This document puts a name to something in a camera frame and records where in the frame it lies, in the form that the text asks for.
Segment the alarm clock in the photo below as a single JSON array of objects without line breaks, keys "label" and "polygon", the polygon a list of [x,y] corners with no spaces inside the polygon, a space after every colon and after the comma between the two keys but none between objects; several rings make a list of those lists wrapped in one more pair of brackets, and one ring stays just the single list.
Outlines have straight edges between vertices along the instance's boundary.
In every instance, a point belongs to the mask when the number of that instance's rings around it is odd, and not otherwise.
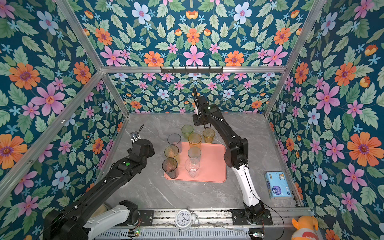
[{"label": "alarm clock", "polygon": [[181,209],[176,214],[176,227],[181,231],[188,230],[194,221],[196,221],[196,214],[191,213],[187,209]]}]

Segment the yellow toy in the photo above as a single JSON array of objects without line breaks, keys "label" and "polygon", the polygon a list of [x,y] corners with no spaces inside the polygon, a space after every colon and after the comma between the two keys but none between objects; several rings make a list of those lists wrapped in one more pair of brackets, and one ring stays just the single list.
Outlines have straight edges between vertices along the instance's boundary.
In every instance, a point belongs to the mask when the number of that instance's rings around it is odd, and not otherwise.
[{"label": "yellow toy", "polygon": [[302,216],[298,221],[292,219],[292,224],[297,231],[294,232],[291,240],[319,240],[316,234],[316,231],[319,230],[319,224],[315,217]]}]

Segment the wire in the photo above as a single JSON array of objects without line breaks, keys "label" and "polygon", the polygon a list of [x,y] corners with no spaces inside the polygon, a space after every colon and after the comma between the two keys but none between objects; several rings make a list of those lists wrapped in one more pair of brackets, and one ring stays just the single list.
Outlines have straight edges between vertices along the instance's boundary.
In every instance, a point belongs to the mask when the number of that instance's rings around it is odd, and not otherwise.
[{"label": "wire", "polygon": [[[253,194],[253,196],[254,196],[257,200],[261,201],[261,200],[260,200],[258,197],[256,197],[255,194],[253,193],[252,188],[251,188],[251,184],[249,183],[249,180],[248,180],[248,177],[247,177],[246,174],[245,174],[245,177],[247,178],[247,182],[248,182],[249,188],[251,189],[251,193]],[[283,217],[280,215],[280,213],[278,213],[275,209],[273,209],[272,207],[268,206],[268,205],[265,204],[265,203],[263,203],[263,204],[266,205],[267,207],[269,207],[270,209],[272,209],[275,213],[277,213],[277,215],[279,215],[279,217],[281,218],[281,220],[282,220],[282,222],[283,222],[283,232],[281,233],[280,237],[276,238],[276,240],[279,240],[279,239],[284,235],[284,231],[285,231],[284,219],[283,219]]]}]

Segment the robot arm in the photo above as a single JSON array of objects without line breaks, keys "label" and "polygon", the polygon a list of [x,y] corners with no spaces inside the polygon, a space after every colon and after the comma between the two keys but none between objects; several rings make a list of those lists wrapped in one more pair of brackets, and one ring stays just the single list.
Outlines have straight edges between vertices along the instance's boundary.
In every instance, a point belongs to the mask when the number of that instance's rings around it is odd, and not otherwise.
[{"label": "robot arm", "polygon": [[194,88],[195,108],[197,114],[193,115],[195,126],[212,125],[220,134],[227,147],[224,160],[235,172],[243,193],[245,215],[249,223],[257,223],[265,212],[264,205],[256,193],[248,167],[248,141],[237,135],[223,118],[220,109],[209,105],[204,96],[197,97]]},{"label": "robot arm", "polygon": [[52,210],[45,217],[44,240],[93,239],[127,219],[135,224],[138,219],[137,205],[129,201],[120,202],[110,211],[88,221],[112,193],[141,173],[147,165],[147,158],[152,157],[155,152],[149,140],[139,139],[128,149],[128,154],[118,160],[108,174],[77,201],[61,211]]}]

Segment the tissue box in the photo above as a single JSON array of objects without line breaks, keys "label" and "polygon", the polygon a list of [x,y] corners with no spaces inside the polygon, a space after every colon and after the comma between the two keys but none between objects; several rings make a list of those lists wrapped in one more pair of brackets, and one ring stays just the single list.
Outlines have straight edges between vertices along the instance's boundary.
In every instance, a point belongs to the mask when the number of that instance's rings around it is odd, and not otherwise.
[{"label": "tissue box", "polygon": [[270,198],[288,199],[292,197],[283,172],[267,172],[265,180]]}]

